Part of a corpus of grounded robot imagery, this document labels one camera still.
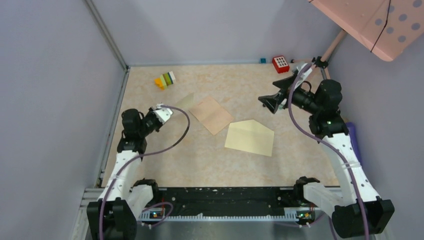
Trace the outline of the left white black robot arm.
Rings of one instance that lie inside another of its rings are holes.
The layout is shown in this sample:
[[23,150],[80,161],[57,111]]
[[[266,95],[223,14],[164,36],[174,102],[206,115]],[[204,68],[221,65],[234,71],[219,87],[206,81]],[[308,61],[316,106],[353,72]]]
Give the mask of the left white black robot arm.
[[143,160],[141,155],[147,148],[146,137],[159,131],[172,115],[171,109],[160,105],[150,108],[147,114],[135,108],[121,114],[123,130],[114,168],[103,192],[86,209],[92,239],[135,239],[142,210],[160,202],[161,194],[153,188],[153,181],[134,184]]

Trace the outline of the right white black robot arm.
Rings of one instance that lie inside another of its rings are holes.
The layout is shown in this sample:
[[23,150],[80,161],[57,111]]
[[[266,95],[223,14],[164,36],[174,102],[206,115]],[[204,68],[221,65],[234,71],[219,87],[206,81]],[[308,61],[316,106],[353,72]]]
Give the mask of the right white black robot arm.
[[272,113],[296,106],[310,114],[307,135],[322,145],[341,189],[341,195],[337,195],[316,178],[302,176],[294,185],[294,202],[299,206],[312,203],[319,207],[343,239],[381,234],[395,207],[391,200],[381,198],[355,154],[349,129],[340,115],[341,84],[324,79],[312,92],[302,89],[302,82],[291,76],[273,85],[278,92],[260,96],[258,100]]

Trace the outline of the pale yellow envelope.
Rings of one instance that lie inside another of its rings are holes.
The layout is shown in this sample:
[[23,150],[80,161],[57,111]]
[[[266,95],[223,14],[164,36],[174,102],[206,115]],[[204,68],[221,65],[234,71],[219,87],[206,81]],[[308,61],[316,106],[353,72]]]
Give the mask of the pale yellow envelope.
[[229,124],[224,147],[271,157],[275,132],[250,119]]

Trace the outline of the tan letter paper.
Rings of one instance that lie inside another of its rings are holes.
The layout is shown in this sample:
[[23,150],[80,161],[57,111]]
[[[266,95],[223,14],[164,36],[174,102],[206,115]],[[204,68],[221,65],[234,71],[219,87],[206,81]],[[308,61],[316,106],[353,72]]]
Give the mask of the tan letter paper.
[[189,111],[213,136],[234,120],[234,117],[211,96],[195,102],[194,92],[180,99],[175,107]]

